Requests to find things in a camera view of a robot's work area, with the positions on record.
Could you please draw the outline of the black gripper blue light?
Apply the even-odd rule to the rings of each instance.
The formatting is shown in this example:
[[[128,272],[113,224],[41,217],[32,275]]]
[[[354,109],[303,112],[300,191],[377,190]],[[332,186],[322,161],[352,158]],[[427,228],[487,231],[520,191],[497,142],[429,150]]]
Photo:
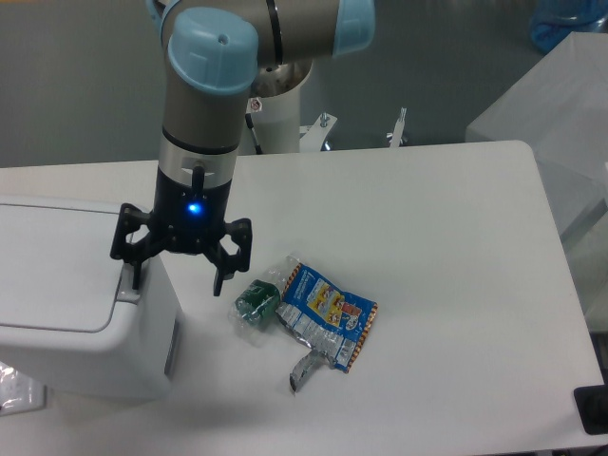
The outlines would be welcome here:
[[[146,213],[131,203],[121,205],[110,257],[133,267],[133,290],[140,289],[143,263],[162,251],[204,255],[216,267],[214,296],[220,296],[225,280],[232,279],[236,272],[249,270],[252,221],[224,221],[230,190],[227,182],[197,194],[190,186],[159,171],[152,212]],[[139,241],[130,242],[129,237],[143,226],[148,233]],[[237,246],[234,254],[221,245],[226,236]]]

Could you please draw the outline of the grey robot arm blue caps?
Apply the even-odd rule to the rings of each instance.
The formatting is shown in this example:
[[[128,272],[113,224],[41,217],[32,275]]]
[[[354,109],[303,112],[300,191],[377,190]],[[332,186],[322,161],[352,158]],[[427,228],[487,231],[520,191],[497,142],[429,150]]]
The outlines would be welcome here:
[[[152,209],[122,205],[110,255],[138,290],[142,268],[161,252],[202,255],[214,287],[250,266],[252,223],[225,212],[246,107],[266,67],[366,48],[372,1],[157,1],[166,74]]]

